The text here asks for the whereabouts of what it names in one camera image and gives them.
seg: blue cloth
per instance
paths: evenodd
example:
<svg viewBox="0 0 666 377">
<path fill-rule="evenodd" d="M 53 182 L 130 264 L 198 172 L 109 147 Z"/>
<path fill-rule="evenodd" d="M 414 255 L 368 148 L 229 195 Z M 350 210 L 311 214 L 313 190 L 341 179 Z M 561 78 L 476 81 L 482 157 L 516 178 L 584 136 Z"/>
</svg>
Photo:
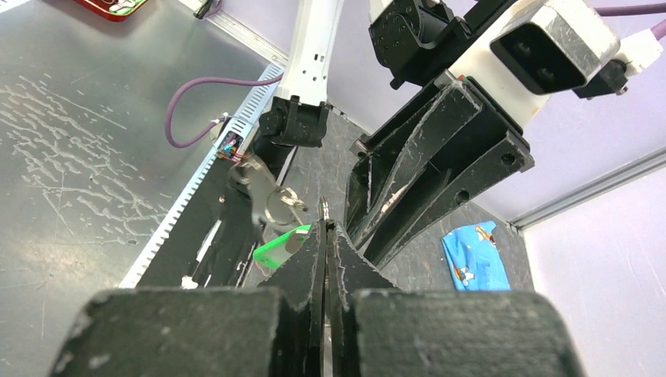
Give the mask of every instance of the blue cloth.
<svg viewBox="0 0 666 377">
<path fill-rule="evenodd" d="M 509 280 L 497 252 L 495 223 L 482 222 L 455 229 L 441 244 L 458 291 L 509 291 Z"/>
</svg>

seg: red bowl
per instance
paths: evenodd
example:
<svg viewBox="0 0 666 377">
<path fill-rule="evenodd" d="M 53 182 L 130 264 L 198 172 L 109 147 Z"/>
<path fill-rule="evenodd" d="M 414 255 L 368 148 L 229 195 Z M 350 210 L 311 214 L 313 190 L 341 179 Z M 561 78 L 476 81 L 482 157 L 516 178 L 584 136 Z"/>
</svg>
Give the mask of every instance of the red bowl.
<svg viewBox="0 0 666 377">
<path fill-rule="evenodd" d="M 135 6 L 134 9 L 132 9 L 128 14 L 118 15 L 108 10 L 109 8 L 111 8 L 111 5 L 113 4 L 106 4 L 101 0 L 74 0 L 74 1 L 92 10 L 93 12 L 102 16 L 103 18 L 113 22 L 122 22 L 126 20 L 127 17 L 134 14 L 134 12 L 136 12 L 137 9 L 141 8 L 146 2 L 148 2 L 148 0 L 137 0 L 138 2 L 137 6 Z"/>
</svg>

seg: metal table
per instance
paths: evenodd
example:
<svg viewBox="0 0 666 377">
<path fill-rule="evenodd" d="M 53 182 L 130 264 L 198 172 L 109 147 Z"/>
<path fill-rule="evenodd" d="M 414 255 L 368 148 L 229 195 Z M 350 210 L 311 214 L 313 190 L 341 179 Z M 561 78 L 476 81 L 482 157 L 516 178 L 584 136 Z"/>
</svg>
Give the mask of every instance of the metal table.
<svg viewBox="0 0 666 377">
<path fill-rule="evenodd" d="M 181 3 L 107 22 L 73 2 L 0 13 L 0 375 L 44 375 L 79 307 L 116 286 L 210 148 L 171 148 L 173 92 L 266 62 Z M 174 117 L 192 136 L 247 95 L 197 87 Z"/>
</svg>

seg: lavender wall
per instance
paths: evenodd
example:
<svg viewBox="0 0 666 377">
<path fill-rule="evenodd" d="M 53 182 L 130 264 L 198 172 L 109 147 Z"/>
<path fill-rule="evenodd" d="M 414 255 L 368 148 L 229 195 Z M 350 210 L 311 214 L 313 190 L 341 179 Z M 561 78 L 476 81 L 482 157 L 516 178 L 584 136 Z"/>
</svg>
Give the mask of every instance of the lavender wall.
<svg viewBox="0 0 666 377">
<path fill-rule="evenodd" d="M 589 376 L 666 375 L 666 170 L 528 229 L 535 288 Z"/>
<path fill-rule="evenodd" d="M 289 50 L 298 1 L 224 0 L 224 10 L 283 51 Z M 627 0 L 596 0 L 593 5 L 626 5 Z M 451 1 L 464 14 L 471 0 Z M 620 36 L 651 27 L 663 16 L 608 19 Z M 368 2 L 347 0 L 329 74 L 330 100 L 372 132 L 414 93 L 415 87 L 390 89 L 368 37 Z M 477 199 L 486 209 L 511 220 L 625 163 L 666 145 L 663 106 L 666 58 L 632 79 L 622 97 L 581 101 L 560 93 L 525 131 L 536 167 L 500 183 Z"/>
</svg>

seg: gray table surface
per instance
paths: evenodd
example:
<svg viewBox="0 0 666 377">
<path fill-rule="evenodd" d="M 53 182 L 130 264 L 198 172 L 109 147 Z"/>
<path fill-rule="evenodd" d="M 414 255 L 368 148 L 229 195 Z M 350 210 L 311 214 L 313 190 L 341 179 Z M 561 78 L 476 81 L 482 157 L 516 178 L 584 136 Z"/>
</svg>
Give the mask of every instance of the gray table surface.
<svg viewBox="0 0 666 377">
<path fill-rule="evenodd" d="M 325 196 L 331 218 L 342 221 L 346 182 L 357 161 L 349 152 L 349 147 L 361 134 L 362 131 L 352 123 L 332 115 L 328 120 L 324 146 L 299 149 L 284 185 L 293 188 L 312 208 L 316 208 L 320 196 Z M 315 221 L 316 216 L 316 211 L 311 210 L 304 214 L 303 221 Z M 386 266 L 382 271 L 383 276 L 406 291 L 454 289 L 441 238 L 460 226 L 488 220 L 497 224 L 493 235 L 511 287 L 532 291 L 532 274 L 524 240 L 474 203 L 462 206 L 418 235 Z M 259 284 L 272 272 L 254 262 L 247 274 L 245 286 Z"/>
<path fill-rule="evenodd" d="M 266 62 L 175 0 L 121 24 L 72 1 L 0 14 L 0 375 L 40 376 L 75 313 L 116 286 L 192 176 L 209 141 L 177 150 L 167 104 L 200 76 L 256 79 Z M 184 140 L 248 89 L 184 97 Z"/>
</svg>

